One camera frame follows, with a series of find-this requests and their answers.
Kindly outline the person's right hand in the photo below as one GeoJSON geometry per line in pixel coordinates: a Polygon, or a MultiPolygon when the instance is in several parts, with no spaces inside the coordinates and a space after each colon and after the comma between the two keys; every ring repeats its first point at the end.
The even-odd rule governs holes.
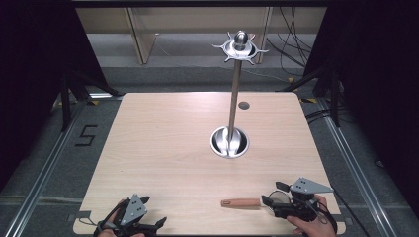
{"type": "Polygon", "coordinates": [[[319,214],[313,221],[303,221],[295,216],[287,217],[287,221],[295,226],[293,234],[305,233],[308,237],[337,237],[326,198],[320,195],[315,195],[315,198],[318,200],[319,214]]]}

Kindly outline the beige wooden cabinet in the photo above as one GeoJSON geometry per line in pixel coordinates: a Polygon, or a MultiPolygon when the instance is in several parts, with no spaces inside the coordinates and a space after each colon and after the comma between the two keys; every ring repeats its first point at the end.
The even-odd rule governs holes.
{"type": "Polygon", "coordinates": [[[239,30],[255,35],[258,47],[269,34],[316,34],[324,7],[176,7],[78,8],[88,34],[130,34],[138,62],[148,61],[157,34],[225,34],[239,30]]]}

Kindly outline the black tripod stand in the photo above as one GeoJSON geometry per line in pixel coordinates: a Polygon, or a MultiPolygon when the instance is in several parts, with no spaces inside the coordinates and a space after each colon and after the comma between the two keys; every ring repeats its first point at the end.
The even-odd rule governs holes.
{"type": "Polygon", "coordinates": [[[295,89],[307,84],[311,80],[316,79],[317,82],[312,90],[315,97],[324,97],[327,92],[330,93],[330,112],[334,124],[339,127],[338,117],[338,101],[339,101],[339,78],[338,72],[332,67],[323,65],[308,74],[302,76],[298,81],[291,83],[281,92],[292,92],[295,89]]]}
{"type": "Polygon", "coordinates": [[[60,80],[60,97],[63,116],[62,131],[69,128],[72,121],[69,94],[72,93],[78,102],[87,101],[90,98],[90,94],[86,89],[87,86],[96,87],[110,94],[112,97],[124,95],[123,92],[111,88],[105,81],[94,79],[79,71],[66,70],[60,80]]]}

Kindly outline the black curtain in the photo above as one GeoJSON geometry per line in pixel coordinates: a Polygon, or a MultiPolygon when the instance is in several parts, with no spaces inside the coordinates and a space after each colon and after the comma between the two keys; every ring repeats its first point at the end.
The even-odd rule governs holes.
{"type": "Polygon", "coordinates": [[[71,0],[0,0],[0,192],[76,72],[106,82],[71,0]]]}
{"type": "Polygon", "coordinates": [[[336,53],[346,103],[419,217],[419,0],[332,0],[305,72],[336,53]]]}

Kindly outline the aluminium floor rail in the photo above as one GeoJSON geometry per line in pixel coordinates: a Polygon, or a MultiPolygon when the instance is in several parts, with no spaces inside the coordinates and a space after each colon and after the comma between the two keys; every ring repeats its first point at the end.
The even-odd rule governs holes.
{"type": "Polygon", "coordinates": [[[75,213],[91,178],[89,146],[78,146],[92,109],[85,102],[73,107],[72,122],[46,157],[34,185],[25,196],[4,237],[75,237],[75,213]]]}
{"type": "Polygon", "coordinates": [[[332,117],[327,117],[325,120],[381,236],[397,237],[385,209],[367,180],[341,128],[335,124],[332,117]]]}

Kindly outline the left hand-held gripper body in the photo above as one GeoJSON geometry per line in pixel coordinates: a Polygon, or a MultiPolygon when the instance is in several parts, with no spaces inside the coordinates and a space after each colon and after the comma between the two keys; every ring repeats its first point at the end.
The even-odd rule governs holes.
{"type": "Polygon", "coordinates": [[[137,194],[124,200],[119,213],[113,221],[116,226],[114,233],[116,235],[135,235],[139,233],[144,235],[155,235],[155,225],[141,224],[139,222],[146,213],[147,209],[137,194]]]}

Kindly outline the person's left hand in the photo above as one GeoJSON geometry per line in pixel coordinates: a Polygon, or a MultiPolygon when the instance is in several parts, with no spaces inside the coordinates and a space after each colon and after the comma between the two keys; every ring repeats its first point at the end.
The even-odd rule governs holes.
{"type": "Polygon", "coordinates": [[[95,237],[118,237],[110,225],[113,223],[116,215],[119,213],[123,202],[124,200],[122,199],[99,224],[99,229],[96,231],[95,237]]]}

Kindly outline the metal utensil rack stand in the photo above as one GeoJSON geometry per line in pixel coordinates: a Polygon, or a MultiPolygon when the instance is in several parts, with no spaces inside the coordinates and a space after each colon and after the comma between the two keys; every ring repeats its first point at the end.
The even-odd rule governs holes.
{"type": "Polygon", "coordinates": [[[249,140],[245,132],[235,127],[242,63],[247,61],[254,64],[252,59],[258,53],[265,53],[265,50],[259,49],[252,41],[253,38],[245,31],[238,31],[234,36],[227,35],[228,40],[224,44],[214,46],[222,49],[226,55],[225,62],[234,61],[228,125],[222,126],[212,133],[210,147],[216,155],[234,159],[243,155],[249,147],[249,140]]]}

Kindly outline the wooden-handled mesh skimmer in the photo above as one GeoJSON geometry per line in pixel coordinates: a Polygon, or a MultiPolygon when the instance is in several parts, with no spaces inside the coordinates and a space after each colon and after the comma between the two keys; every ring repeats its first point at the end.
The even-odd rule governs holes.
{"type": "MultiPolygon", "coordinates": [[[[273,191],[268,194],[268,198],[278,202],[278,203],[289,203],[291,199],[289,196],[281,191],[273,191]]],[[[230,198],[230,199],[223,199],[220,202],[222,207],[229,207],[229,208],[258,208],[265,206],[263,203],[263,199],[261,197],[248,197],[248,198],[230,198]]]]}

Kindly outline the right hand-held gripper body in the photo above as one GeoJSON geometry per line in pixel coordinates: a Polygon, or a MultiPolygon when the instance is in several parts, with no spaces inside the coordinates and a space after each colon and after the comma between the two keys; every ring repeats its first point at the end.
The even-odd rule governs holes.
{"type": "Polygon", "coordinates": [[[315,198],[316,194],[333,193],[334,190],[330,187],[313,182],[307,178],[298,178],[290,186],[291,201],[289,203],[273,203],[272,211],[276,217],[287,218],[288,216],[295,216],[301,220],[314,220],[319,212],[318,200],[315,198]]]}

